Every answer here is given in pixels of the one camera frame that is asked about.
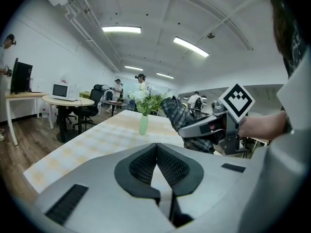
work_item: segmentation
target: shoe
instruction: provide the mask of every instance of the shoe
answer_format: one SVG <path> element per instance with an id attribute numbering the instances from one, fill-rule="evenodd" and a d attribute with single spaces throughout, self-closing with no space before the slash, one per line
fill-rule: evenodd
<path id="1" fill-rule="evenodd" d="M 5 140 L 5 136 L 0 133 L 0 141 L 4 141 L 4 140 Z"/>

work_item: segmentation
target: plaid shirt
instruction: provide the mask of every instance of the plaid shirt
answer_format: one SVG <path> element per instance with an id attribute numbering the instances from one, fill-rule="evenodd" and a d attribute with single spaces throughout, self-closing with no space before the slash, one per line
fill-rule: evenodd
<path id="1" fill-rule="evenodd" d="M 172 127 L 176 132 L 178 132 L 180 128 L 196 122 L 196 116 L 178 99 L 176 99 L 176 102 L 172 98 L 164 99 L 161 103 L 161 109 L 171 121 Z M 204 137 L 188 137 L 183 138 L 183 141 L 184 147 L 187 149 L 207 153 L 214 152 L 212 142 Z"/>

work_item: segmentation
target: round table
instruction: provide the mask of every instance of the round table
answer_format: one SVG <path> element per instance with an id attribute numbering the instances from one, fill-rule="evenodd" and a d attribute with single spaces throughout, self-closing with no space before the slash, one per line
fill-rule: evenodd
<path id="1" fill-rule="evenodd" d="M 81 107 L 93 105 L 94 101 L 85 98 L 79 98 L 76 101 L 68 101 L 62 99 L 54 99 L 50 95 L 43 96 L 43 101 L 50 104 L 50 124 L 51 129 L 53 129 L 52 123 L 52 104 L 58 106 L 58 120 L 59 120 L 59 133 L 56 138 L 59 142 L 66 143 L 71 139 L 75 138 L 77 135 L 82 133 L 82 121 L 81 121 Z M 78 130 L 67 130 L 66 125 L 66 106 L 79 107 L 79 115 L 78 115 Z"/>
<path id="2" fill-rule="evenodd" d="M 125 104 L 125 103 L 113 103 L 110 100 L 101 100 L 100 102 L 112 105 L 112 111 L 111 111 L 111 116 L 112 117 L 113 117 L 113 111 L 115 110 L 116 106 L 127 106 L 127 104 Z"/>

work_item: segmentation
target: black and white square marker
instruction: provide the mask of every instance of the black and white square marker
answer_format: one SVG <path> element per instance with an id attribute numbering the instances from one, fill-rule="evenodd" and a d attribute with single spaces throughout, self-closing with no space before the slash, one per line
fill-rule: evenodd
<path id="1" fill-rule="evenodd" d="M 255 103 L 253 97 L 241 85 L 229 87 L 218 99 L 239 122 Z"/>

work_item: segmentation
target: checkered tablecloth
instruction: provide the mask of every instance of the checkered tablecloth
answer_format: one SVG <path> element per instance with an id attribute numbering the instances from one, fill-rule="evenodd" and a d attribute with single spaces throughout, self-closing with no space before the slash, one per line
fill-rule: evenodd
<path id="1" fill-rule="evenodd" d="M 145 135 L 138 133 L 141 114 L 123 111 L 96 125 L 32 165 L 24 172 L 26 179 L 41 193 L 82 163 L 147 143 L 170 143 L 183 147 L 182 138 L 165 117 L 149 115 Z"/>

